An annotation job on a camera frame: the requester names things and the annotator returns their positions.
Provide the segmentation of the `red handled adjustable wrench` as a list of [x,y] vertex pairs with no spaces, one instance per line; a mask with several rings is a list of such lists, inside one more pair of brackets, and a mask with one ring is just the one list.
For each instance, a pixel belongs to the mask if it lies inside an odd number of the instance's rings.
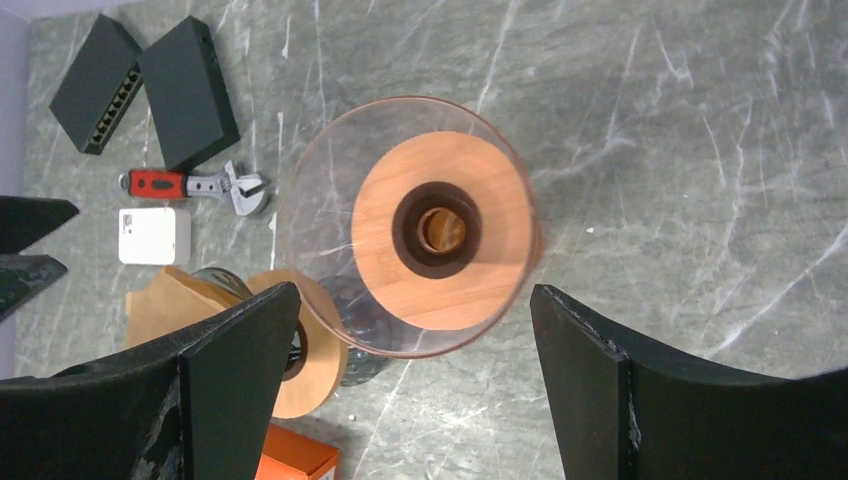
[[258,173],[246,173],[233,161],[211,175],[161,169],[131,169],[119,176],[119,186],[133,197],[157,200],[214,198],[238,216],[261,212],[269,199]]

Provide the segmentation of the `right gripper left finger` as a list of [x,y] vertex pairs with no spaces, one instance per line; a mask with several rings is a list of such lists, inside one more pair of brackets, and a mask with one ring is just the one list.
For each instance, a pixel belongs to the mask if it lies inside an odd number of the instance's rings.
[[300,308],[283,282],[46,378],[1,384],[5,479],[251,479]]

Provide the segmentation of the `pink glass dripper cone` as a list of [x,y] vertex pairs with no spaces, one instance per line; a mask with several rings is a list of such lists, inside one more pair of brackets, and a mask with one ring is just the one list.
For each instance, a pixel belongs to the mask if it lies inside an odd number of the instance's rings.
[[[428,253],[416,226],[431,208],[466,221],[453,253]],[[308,144],[280,209],[303,302],[352,346],[394,358],[438,356],[493,327],[543,251],[536,201],[515,149],[456,103],[399,96],[357,107]],[[389,315],[380,346],[349,335],[328,276],[358,278]]]

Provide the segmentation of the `orange glass carafe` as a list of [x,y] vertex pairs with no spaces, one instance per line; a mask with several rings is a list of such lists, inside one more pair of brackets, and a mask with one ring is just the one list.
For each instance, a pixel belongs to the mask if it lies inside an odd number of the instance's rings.
[[446,255],[463,246],[467,236],[466,221],[447,207],[427,210],[418,220],[416,236],[425,251]]

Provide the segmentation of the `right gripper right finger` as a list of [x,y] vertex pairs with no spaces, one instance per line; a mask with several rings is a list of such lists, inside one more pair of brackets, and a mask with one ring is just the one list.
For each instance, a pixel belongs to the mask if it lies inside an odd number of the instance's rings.
[[550,285],[531,317],[569,479],[843,479],[847,372],[783,379],[715,363]]

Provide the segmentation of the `brown paper coffee filter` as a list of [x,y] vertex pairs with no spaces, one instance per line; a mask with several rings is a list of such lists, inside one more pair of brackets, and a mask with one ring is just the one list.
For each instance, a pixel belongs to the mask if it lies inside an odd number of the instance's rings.
[[208,278],[173,266],[160,270],[142,290],[126,295],[131,348],[217,315],[244,300]]

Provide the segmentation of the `orange coffee filter box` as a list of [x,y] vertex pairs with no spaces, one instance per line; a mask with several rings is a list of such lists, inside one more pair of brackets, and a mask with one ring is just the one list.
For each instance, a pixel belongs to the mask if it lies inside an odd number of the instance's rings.
[[333,446],[271,424],[255,480],[335,480],[340,451]]

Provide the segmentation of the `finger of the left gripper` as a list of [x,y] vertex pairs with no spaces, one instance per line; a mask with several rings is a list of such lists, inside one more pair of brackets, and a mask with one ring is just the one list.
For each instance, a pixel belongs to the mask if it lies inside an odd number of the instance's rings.
[[1,253],[17,254],[74,218],[64,199],[1,196]]
[[49,255],[2,255],[1,321],[4,322],[67,271],[64,264]]

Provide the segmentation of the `white square adapter box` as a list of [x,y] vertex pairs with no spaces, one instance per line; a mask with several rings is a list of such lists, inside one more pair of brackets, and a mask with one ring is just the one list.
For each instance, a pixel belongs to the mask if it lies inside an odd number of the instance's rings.
[[118,213],[118,258],[127,265],[185,265],[192,253],[191,214],[173,207]]

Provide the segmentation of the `black network switch box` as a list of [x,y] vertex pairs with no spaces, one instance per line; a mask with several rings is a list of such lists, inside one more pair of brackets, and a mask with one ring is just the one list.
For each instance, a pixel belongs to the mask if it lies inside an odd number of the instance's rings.
[[49,105],[79,152],[102,153],[142,85],[141,53],[123,24],[96,17]]

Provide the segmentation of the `black flat box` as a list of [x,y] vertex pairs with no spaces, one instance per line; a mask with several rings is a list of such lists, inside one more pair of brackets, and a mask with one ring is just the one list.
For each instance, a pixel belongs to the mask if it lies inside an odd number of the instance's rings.
[[190,172],[240,140],[209,26],[188,16],[139,56],[164,166]]

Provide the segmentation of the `grey ribbed glass dripper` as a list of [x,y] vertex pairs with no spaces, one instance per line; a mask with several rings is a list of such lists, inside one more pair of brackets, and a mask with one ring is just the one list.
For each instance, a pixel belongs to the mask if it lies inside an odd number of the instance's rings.
[[[220,267],[204,267],[191,274],[192,277],[216,285],[240,300],[250,298],[253,293],[247,284],[233,272]],[[298,322],[283,374],[283,381],[293,379],[304,367],[308,341],[301,322]]]

